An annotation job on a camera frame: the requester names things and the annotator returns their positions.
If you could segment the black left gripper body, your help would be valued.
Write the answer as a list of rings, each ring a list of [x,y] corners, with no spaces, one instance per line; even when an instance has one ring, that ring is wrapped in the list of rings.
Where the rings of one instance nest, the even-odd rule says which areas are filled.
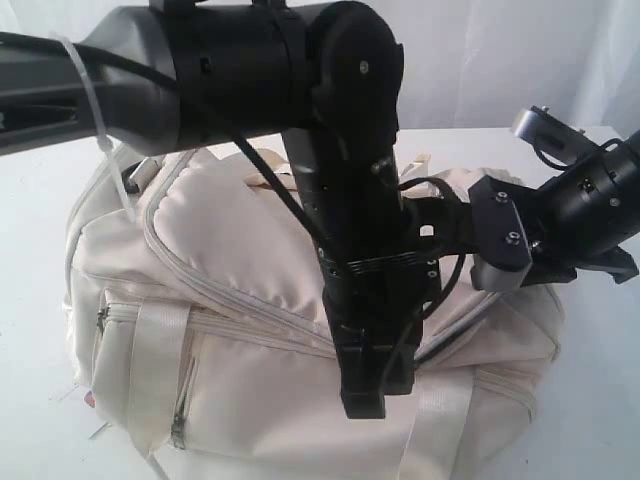
[[[415,207],[398,189],[392,149],[351,153],[324,128],[292,129],[289,160],[324,278],[323,302],[338,349],[388,350],[438,283],[420,250]]]

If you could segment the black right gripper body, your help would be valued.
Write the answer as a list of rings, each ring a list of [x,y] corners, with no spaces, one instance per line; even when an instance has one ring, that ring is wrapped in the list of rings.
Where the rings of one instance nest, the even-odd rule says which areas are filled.
[[[528,280],[604,272],[596,258],[639,233],[639,146],[606,144],[541,187],[524,189],[519,213],[532,250]]]

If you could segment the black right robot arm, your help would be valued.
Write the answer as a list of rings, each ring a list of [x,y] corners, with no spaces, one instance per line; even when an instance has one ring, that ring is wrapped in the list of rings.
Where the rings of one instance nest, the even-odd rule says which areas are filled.
[[[639,233],[639,135],[596,147],[532,194],[527,231],[534,283],[568,283],[579,270],[617,284],[639,275],[620,244]]]

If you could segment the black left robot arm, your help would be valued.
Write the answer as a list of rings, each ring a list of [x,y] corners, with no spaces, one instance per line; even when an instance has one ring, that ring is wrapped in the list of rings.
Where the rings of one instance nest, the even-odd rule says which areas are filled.
[[[351,419],[414,385],[438,277],[393,148],[404,50],[358,1],[121,7],[82,43],[1,36],[5,154],[105,133],[146,155],[235,144],[313,239]]]

